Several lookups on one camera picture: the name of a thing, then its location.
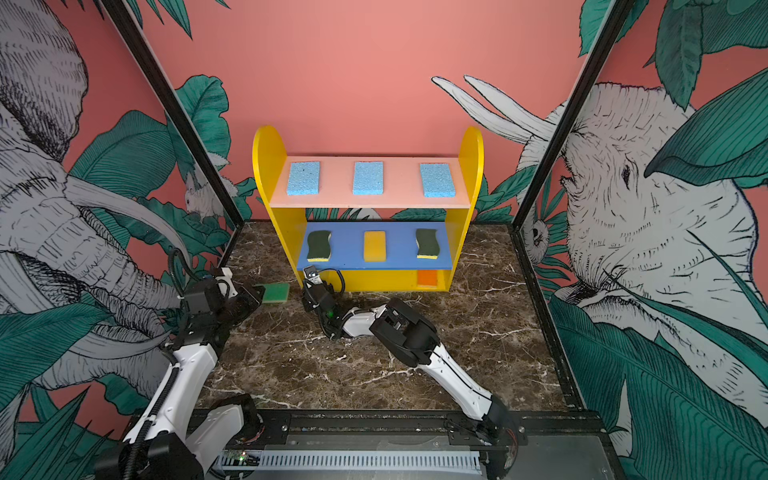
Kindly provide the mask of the orange yellow sponge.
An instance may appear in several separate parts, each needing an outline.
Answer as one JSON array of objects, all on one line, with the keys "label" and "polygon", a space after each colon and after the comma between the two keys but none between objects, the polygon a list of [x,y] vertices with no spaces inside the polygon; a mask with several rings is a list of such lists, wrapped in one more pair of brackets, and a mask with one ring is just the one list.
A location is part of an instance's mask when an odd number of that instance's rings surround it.
[{"label": "orange yellow sponge", "polygon": [[418,288],[437,288],[438,272],[436,270],[418,270],[416,284]]}]

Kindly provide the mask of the bright green sponge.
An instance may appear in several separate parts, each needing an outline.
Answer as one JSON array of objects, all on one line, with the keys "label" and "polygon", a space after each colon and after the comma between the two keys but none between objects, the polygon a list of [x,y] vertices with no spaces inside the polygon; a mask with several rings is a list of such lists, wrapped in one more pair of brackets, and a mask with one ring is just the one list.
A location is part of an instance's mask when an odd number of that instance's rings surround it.
[{"label": "bright green sponge", "polygon": [[261,284],[261,287],[263,288],[263,304],[282,304],[289,298],[289,283]]}]

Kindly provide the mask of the dark green sponge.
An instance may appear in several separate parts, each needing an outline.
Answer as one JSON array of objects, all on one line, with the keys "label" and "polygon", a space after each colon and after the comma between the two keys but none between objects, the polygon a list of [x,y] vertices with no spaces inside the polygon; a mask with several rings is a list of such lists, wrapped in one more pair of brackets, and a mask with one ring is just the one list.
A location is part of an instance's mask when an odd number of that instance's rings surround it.
[{"label": "dark green sponge", "polygon": [[308,262],[327,262],[332,255],[330,239],[332,232],[329,230],[314,230],[307,236]]},{"label": "dark green sponge", "polygon": [[415,232],[417,244],[417,258],[437,260],[440,256],[440,244],[437,238],[437,230],[419,228]]}]

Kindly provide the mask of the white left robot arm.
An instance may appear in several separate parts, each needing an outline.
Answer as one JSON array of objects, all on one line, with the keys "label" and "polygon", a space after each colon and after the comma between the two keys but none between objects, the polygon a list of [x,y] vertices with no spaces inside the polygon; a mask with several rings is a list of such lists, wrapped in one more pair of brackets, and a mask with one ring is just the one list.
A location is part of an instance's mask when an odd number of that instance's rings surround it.
[{"label": "white left robot arm", "polygon": [[195,405],[231,330],[261,305],[262,286],[205,278],[182,296],[188,318],[164,351],[168,370],[149,405],[121,443],[94,463],[98,479],[202,479],[228,443],[248,443],[264,431],[250,395],[218,401],[189,428]]}]

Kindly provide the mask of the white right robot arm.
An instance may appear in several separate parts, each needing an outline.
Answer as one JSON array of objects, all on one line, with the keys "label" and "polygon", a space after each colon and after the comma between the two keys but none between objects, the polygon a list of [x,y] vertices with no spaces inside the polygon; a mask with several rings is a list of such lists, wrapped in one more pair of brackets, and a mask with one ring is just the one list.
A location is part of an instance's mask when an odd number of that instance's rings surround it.
[{"label": "white right robot arm", "polygon": [[347,311],[337,298],[330,283],[318,277],[303,281],[304,308],[317,316],[326,337],[376,338],[404,365],[435,380],[475,422],[474,435],[481,441],[495,444],[518,439],[518,427],[506,405],[453,359],[430,320],[399,298],[373,309]]}]

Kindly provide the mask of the blue sponge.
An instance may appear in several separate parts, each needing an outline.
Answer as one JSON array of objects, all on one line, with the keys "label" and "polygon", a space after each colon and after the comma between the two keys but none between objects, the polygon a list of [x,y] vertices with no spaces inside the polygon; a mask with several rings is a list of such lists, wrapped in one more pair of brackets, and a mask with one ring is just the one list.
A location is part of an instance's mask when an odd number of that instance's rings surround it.
[{"label": "blue sponge", "polygon": [[288,196],[318,194],[320,169],[319,161],[293,162],[289,169],[286,194]]},{"label": "blue sponge", "polygon": [[422,163],[419,165],[419,170],[425,198],[454,198],[456,196],[449,164]]},{"label": "blue sponge", "polygon": [[381,161],[361,161],[354,165],[353,194],[357,196],[382,195],[384,190],[384,164]]}]

